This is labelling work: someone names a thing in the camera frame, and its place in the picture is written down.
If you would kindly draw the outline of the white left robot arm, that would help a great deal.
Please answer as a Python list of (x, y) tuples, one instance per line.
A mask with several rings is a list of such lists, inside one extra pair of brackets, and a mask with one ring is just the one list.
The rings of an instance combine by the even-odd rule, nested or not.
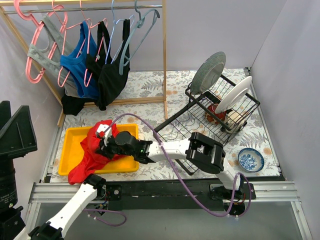
[(0, 238), (2, 240), (62, 240), (72, 223), (95, 200), (106, 196), (101, 177), (90, 175), (75, 195), (51, 219), (32, 231), (21, 217), (24, 209), (18, 203), (14, 159), (38, 149), (30, 108), (22, 105), (11, 112), (11, 103), (0, 103)]

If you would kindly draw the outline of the red tank top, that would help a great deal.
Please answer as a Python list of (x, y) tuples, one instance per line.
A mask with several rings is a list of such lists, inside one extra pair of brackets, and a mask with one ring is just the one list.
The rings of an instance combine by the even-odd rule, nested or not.
[(102, 120), (97, 122), (88, 131), (86, 137), (80, 142), (82, 149), (84, 150), (84, 155), (82, 161), (74, 167), (67, 175), (67, 180), (70, 185), (82, 183), (86, 177), (90, 174), (95, 174), (95, 171), (102, 169), (108, 163), (116, 161), (124, 156), (115, 155), (115, 157), (110, 160), (102, 155), (96, 154), (95, 150), (98, 148), (99, 139), (96, 137), (96, 131), (100, 124), (109, 125), (112, 120)]

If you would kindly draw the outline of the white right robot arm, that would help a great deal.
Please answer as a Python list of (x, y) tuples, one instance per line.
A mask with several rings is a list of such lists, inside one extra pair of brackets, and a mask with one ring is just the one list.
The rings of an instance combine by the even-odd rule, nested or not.
[(138, 140), (127, 131), (122, 131), (116, 136), (106, 134), (100, 138), (95, 153), (108, 159), (116, 155), (131, 156), (141, 164), (157, 163), (167, 160), (187, 160), (199, 170), (216, 175), (223, 186), (216, 187), (217, 199), (243, 199), (248, 197), (245, 192), (244, 180), (238, 176), (235, 170), (225, 160), (226, 153), (223, 145), (218, 141), (193, 132), (189, 138), (171, 142)]

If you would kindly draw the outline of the light blue hanger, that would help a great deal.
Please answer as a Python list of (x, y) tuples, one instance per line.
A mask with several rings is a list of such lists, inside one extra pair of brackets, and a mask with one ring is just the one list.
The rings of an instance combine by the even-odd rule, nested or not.
[(115, 61), (116, 57), (119, 55), (120, 50), (121, 50), (121, 48), (122, 48), (122, 46), (124, 45), (124, 42), (125, 42), (124, 40), (122, 40), (122, 42), (118, 46), (117, 51), (115, 52), (114, 55), (112, 55), (111, 47), (112, 47), (112, 44), (113, 44), (113, 37), (114, 37), (115, 31), (116, 31), (117, 25), (119, 25), (120, 22), (125, 22), (125, 20), (126, 20), (126, 19), (122, 19), (122, 18), (119, 18), (119, 19), (116, 18), (114, 3), (115, 3), (115, 0), (112, 0), (111, 1), (112, 31), (111, 31), (111, 35), (110, 35), (110, 38), (109, 38), (109, 44), (107, 45), (105, 64), (108, 64), (109, 57), (111, 59), (110, 64), (112, 64)]

